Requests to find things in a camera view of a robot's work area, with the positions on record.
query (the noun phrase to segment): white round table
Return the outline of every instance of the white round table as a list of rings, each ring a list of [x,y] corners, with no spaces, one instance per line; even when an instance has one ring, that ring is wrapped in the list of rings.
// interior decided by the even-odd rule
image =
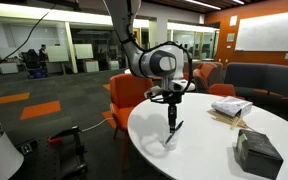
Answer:
[[[143,157],[170,178],[189,179],[265,179],[244,172],[234,158],[239,128],[212,119],[207,111],[223,97],[186,93],[177,105],[177,123],[184,120],[175,150],[161,143],[163,124],[168,122],[168,104],[146,100],[136,106],[128,120],[132,142]],[[244,121],[266,134],[284,163],[277,179],[288,179],[288,122],[253,106]]]

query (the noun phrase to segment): orange wall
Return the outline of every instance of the orange wall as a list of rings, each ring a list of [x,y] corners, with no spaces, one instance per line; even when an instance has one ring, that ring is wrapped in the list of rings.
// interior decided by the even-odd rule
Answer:
[[[226,67],[226,65],[230,62],[288,65],[288,60],[284,59],[286,52],[235,52],[234,50],[240,19],[278,14],[283,12],[288,12],[288,0],[267,0],[243,7],[206,14],[205,24],[214,22],[221,23],[216,61],[221,59],[224,67]],[[231,16],[235,15],[237,15],[237,25],[229,26]],[[234,42],[226,42],[228,33],[235,33]]]

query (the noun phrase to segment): orange chair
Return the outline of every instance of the orange chair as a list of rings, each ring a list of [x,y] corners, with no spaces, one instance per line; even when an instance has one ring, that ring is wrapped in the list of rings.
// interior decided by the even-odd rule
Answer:
[[[235,88],[232,84],[213,84],[208,88],[208,93],[217,96],[232,96],[237,97],[235,93]]]
[[[209,84],[209,77],[215,72],[218,66],[215,63],[203,63],[193,71],[196,91],[200,93],[207,93]]]
[[[122,172],[124,172],[126,157],[128,154],[128,117],[135,106],[145,100],[144,93],[151,87],[153,87],[153,82],[149,78],[138,78],[132,74],[120,74],[111,77],[110,107],[113,119],[116,122],[114,139],[116,139],[118,130],[124,132],[121,167]]]

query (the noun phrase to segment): chair leg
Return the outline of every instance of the chair leg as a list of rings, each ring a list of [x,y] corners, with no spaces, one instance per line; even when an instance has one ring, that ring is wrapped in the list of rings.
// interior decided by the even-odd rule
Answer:
[[[113,137],[114,139],[116,139],[117,131],[118,131],[118,128],[117,128],[117,126],[116,126],[115,132],[114,132],[114,137]]]
[[[124,133],[124,139],[123,139],[123,154],[122,154],[122,173],[125,172],[125,165],[126,165],[126,160],[127,160],[127,154],[128,154],[128,132]]]

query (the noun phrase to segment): cable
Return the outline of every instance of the cable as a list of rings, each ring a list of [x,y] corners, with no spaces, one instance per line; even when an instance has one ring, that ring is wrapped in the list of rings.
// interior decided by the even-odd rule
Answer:
[[[105,121],[107,121],[107,120],[111,120],[111,119],[113,119],[113,118],[106,118],[106,119],[102,120],[100,123],[98,123],[98,124],[96,124],[96,125],[94,125],[94,126],[91,126],[91,127],[89,127],[89,128],[83,129],[82,132],[89,131],[89,130],[91,130],[91,129],[93,129],[93,128],[96,128],[97,126],[103,124],[103,122],[105,122]]]
[[[36,23],[35,25],[33,26],[33,28],[31,29],[30,33],[28,34],[28,37],[26,38],[26,40],[22,43],[22,45],[20,45],[15,51],[13,51],[12,53],[10,53],[9,55],[7,55],[2,61],[4,61],[5,59],[7,59],[8,57],[10,57],[13,53],[15,53],[16,51],[18,51],[19,49],[21,49],[26,43],[27,41],[30,39],[31,35],[32,35],[32,32],[34,31],[34,29],[36,28],[36,26],[44,19],[45,16],[48,15],[48,13],[51,12],[52,9],[54,9],[56,6],[56,3],[51,7],[51,9],[49,9],[49,11],[47,13],[44,14],[44,16],[42,16]]]

